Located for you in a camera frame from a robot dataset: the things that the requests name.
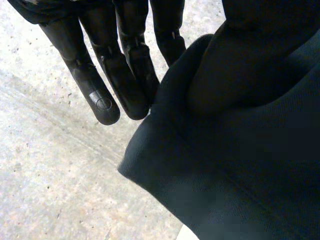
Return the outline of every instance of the concrete floor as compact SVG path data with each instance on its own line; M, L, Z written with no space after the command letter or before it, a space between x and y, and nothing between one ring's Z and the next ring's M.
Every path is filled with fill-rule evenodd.
M220 0L186 1L187 46L224 19ZM6 0L0 21L0 239L175 240L182 223L117 172L140 121L122 111L99 124L40 28ZM145 37L162 79L152 26L150 13Z

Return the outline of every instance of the black fabric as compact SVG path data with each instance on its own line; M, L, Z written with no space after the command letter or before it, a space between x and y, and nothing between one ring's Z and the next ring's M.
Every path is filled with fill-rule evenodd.
M8 0L32 24L49 23L77 15L83 9L95 8L106 1L108 0Z
M215 33L188 90L194 114L212 116L267 88L274 68L320 29L318 0L223 0Z
M186 92L211 39L168 70L119 172L200 240L320 239L320 32L269 70L276 100L200 120Z

